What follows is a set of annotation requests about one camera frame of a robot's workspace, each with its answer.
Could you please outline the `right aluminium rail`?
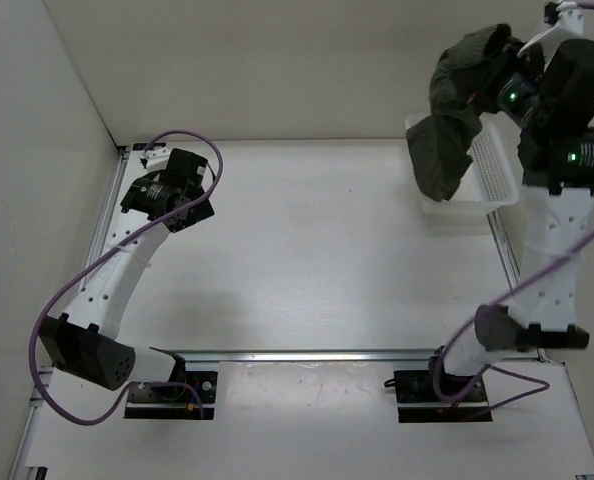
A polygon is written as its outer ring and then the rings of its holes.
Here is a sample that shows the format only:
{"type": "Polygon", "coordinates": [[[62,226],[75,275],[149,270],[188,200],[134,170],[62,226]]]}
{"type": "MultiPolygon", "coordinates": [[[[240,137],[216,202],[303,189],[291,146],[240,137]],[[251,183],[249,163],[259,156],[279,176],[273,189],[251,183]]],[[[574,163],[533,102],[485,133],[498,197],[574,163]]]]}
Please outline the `right aluminium rail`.
{"type": "MultiPolygon", "coordinates": [[[[513,289],[519,283],[519,267],[511,247],[510,240],[506,233],[501,214],[497,211],[487,215],[491,234],[495,240],[500,261],[510,289],[513,289]]],[[[537,361],[549,363],[550,359],[546,356],[543,349],[532,350],[525,353],[511,353],[506,357],[508,361],[537,361]]]]}

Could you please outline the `front aluminium rail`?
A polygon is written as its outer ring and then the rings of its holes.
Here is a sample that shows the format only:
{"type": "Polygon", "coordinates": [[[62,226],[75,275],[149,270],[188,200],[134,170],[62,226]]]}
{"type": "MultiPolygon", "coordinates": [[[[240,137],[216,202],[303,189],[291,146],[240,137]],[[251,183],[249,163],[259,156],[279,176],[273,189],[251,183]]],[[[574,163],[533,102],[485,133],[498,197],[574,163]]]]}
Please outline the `front aluminium rail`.
{"type": "Polygon", "coordinates": [[[181,350],[177,354],[193,363],[316,363],[316,362],[428,362],[433,349],[377,350],[181,350]]]}

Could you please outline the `white perforated plastic basket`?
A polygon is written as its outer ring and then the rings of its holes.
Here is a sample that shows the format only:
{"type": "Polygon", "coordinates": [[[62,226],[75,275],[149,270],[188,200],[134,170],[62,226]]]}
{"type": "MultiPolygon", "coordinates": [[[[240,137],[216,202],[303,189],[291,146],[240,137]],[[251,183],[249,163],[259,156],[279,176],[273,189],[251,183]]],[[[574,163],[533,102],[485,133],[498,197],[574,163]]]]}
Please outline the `white perforated plastic basket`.
{"type": "Polygon", "coordinates": [[[468,150],[472,162],[449,201],[435,202],[419,193],[424,214],[441,221],[475,223],[500,207],[514,205],[518,188],[506,152],[490,115],[482,115],[482,130],[468,150]]]}

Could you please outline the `aluminium rail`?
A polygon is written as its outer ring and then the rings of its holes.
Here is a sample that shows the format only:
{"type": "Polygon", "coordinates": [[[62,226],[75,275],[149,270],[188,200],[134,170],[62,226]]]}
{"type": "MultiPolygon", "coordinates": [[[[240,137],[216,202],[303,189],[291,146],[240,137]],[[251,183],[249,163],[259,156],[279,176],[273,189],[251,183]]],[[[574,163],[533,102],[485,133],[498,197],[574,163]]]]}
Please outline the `aluminium rail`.
{"type": "MultiPolygon", "coordinates": [[[[501,214],[497,211],[487,215],[491,234],[495,240],[500,261],[510,289],[513,289],[519,283],[519,267],[511,247],[510,240],[506,233],[501,214]]],[[[546,356],[543,349],[532,350],[525,353],[511,353],[506,357],[508,361],[537,361],[549,363],[550,359],[546,356]]]]}
{"type": "Polygon", "coordinates": [[[428,362],[433,349],[377,350],[181,350],[177,354],[193,363],[316,363],[316,362],[428,362]]]}
{"type": "MultiPolygon", "coordinates": [[[[105,241],[106,233],[112,218],[112,204],[116,201],[118,196],[130,149],[130,146],[120,146],[117,148],[117,154],[113,159],[113,173],[104,192],[103,202],[98,212],[94,234],[87,252],[85,263],[83,264],[84,267],[88,267],[103,251],[102,244],[105,241]]],[[[41,397],[39,390],[36,388],[36,385],[33,385],[28,402],[28,413],[26,415],[25,424],[18,441],[9,473],[7,474],[7,479],[46,478],[47,468],[45,466],[28,467],[26,465],[42,406],[43,398],[41,397]]]]}

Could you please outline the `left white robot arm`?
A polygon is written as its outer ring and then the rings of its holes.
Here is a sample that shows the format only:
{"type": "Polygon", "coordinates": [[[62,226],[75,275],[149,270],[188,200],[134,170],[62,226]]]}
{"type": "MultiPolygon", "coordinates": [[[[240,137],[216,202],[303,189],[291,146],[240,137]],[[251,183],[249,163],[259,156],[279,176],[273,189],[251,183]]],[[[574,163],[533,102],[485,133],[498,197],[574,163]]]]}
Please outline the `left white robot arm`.
{"type": "Polygon", "coordinates": [[[175,179],[163,171],[135,180],[120,202],[111,244],[129,241],[96,268],[83,290],[57,318],[42,322],[39,338],[54,366],[70,375],[115,391],[128,382],[152,382],[165,400],[183,395],[187,377],[171,353],[117,341],[129,300],[157,249],[169,235],[214,214],[208,201],[176,214],[134,238],[152,220],[198,199],[202,178],[175,179]]]}

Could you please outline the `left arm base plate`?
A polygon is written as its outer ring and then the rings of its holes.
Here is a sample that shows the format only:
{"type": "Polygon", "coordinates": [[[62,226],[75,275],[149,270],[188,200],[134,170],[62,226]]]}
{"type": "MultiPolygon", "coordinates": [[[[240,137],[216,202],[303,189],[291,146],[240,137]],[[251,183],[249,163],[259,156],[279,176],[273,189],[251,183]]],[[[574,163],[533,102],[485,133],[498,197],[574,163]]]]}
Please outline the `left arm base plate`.
{"type": "Polygon", "coordinates": [[[124,418],[134,420],[209,421],[215,416],[218,372],[186,370],[176,379],[190,386],[132,386],[127,395],[124,418]]]}

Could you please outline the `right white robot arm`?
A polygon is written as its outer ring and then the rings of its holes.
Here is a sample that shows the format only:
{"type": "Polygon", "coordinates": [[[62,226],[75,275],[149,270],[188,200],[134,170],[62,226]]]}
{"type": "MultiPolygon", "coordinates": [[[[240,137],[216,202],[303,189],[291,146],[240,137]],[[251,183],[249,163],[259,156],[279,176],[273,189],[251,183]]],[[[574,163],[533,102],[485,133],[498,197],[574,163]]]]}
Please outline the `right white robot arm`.
{"type": "Polygon", "coordinates": [[[590,340],[575,294],[581,251],[594,240],[594,41],[569,38],[531,60],[521,52],[507,44],[487,78],[459,81],[479,109],[519,127],[528,216],[518,284],[480,306],[430,360],[427,390],[444,401],[464,398],[510,353],[582,350],[590,340]]]}

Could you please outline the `olive green shorts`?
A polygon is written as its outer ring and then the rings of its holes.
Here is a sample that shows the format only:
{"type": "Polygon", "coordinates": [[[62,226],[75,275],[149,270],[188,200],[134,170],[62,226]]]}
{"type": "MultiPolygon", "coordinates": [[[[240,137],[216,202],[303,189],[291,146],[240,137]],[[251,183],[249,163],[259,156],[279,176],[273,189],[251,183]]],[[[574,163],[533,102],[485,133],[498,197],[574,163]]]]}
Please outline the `olive green shorts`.
{"type": "Polygon", "coordinates": [[[417,186],[432,201],[450,200],[472,163],[468,149],[482,130],[480,115],[494,109],[484,93],[494,54],[511,34],[507,24],[488,26],[465,35],[439,57],[429,83],[430,113],[406,132],[417,186]]]}

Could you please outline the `left aluminium rail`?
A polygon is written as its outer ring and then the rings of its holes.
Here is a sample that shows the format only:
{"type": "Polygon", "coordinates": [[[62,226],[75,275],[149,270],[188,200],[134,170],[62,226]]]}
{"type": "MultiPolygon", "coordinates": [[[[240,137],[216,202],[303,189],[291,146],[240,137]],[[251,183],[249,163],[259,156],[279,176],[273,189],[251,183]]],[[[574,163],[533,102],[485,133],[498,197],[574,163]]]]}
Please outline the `left aluminium rail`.
{"type": "MultiPolygon", "coordinates": [[[[105,241],[106,233],[112,218],[112,204],[116,201],[118,196],[130,149],[130,146],[120,146],[117,148],[117,154],[113,159],[113,173],[104,192],[103,202],[98,212],[94,234],[87,252],[85,263],[83,264],[84,267],[88,267],[103,251],[102,244],[105,241]]],[[[7,479],[46,478],[47,468],[45,466],[28,467],[26,465],[42,406],[43,398],[41,397],[39,390],[36,388],[36,385],[33,385],[28,402],[28,413],[26,415],[25,424],[18,441],[9,473],[7,474],[7,479]]]]}

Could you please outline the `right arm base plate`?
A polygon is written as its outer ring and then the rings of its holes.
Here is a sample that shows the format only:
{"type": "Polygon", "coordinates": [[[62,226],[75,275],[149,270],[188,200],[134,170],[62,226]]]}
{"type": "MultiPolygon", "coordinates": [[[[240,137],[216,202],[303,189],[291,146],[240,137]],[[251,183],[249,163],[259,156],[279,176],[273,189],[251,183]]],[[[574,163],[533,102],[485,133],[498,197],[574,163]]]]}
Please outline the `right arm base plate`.
{"type": "Polygon", "coordinates": [[[398,422],[402,424],[493,421],[482,380],[458,402],[445,402],[436,395],[429,370],[396,370],[383,386],[395,394],[398,422]]]}

